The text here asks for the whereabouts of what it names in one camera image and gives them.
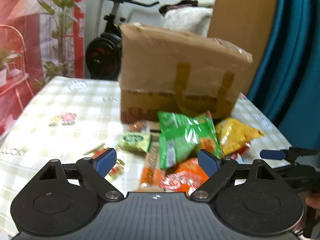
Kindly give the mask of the person right hand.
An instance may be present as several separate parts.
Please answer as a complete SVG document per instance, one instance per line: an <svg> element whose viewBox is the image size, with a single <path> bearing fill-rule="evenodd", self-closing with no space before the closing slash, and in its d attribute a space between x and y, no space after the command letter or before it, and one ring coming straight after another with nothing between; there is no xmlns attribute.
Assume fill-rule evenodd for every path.
<svg viewBox="0 0 320 240"><path fill-rule="evenodd" d="M308 204L308 206L316 210L320 209L320 193L308 194L305 201L306 201L306 204Z"/></svg>

